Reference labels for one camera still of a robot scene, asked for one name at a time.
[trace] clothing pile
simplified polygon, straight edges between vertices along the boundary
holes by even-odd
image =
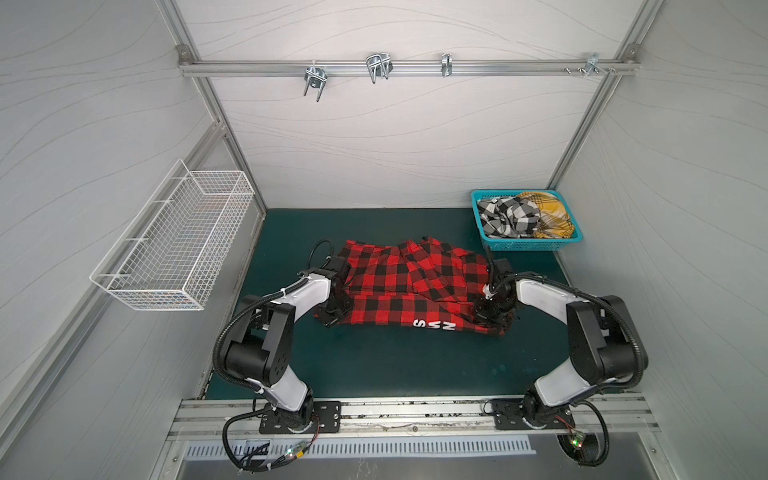
[[[474,323],[474,302],[488,283],[485,258],[434,238],[381,247],[347,240],[339,252],[352,312],[339,323],[414,326],[501,335]]]
[[[571,238],[576,230],[565,205],[548,192],[483,198],[478,212],[488,238]]]

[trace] work surface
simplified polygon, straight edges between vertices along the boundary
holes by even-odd
[[[336,252],[346,240],[396,245],[434,237],[475,252],[482,244],[471,209],[269,210],[240,292],[264,295],[296,280],[317,240]],[[316,262],[327,255],[318,248]],[[496,252],[518,272],[564,282],[553,253]],[[326,328],[309,313],[296,324],[290,365],[316,398],[523,393],[568,356],[565,326],[533,307],[503,336],[402,326]],[[253,391],[214,375],[207,399],[249,399]]]

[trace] black and red checkered fabric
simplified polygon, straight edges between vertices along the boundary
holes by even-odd
[[[339,256],[352,267],[346,282],[354,301],[341,323],[503,333],[472,322],[473,304],[488,282],[485,258],[476,253],[425,238],[397,247],[347,240]]]

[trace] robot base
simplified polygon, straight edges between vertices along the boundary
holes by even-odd
[[[341,423],[341,402],[314,402],[313,414],[319,418],[320,433],[338,433]],[[259,433],[262,435],[314,433],[317,424],[312,422],[301,429],[291,429],[277,414],[270,410],[261,419]]]
[[[555,418],[560,418],[568,422],[571,426],[576,426],[571,410],[568,406],[562,406],[559,409],[551,409],[547,415],[547,422],[539,417],[539,422],[531,423],[523,416],[523,399],[493,399],[491,400],[491,410],[493,411],[494,427],[497,430],[562,430],[566,426]]]

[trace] black and white plaid shirt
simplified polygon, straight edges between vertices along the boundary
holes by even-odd
[[[538,206],[517,197],[494,197],[478,200],[483,232],[488,238],[533,237],[541,216]]]

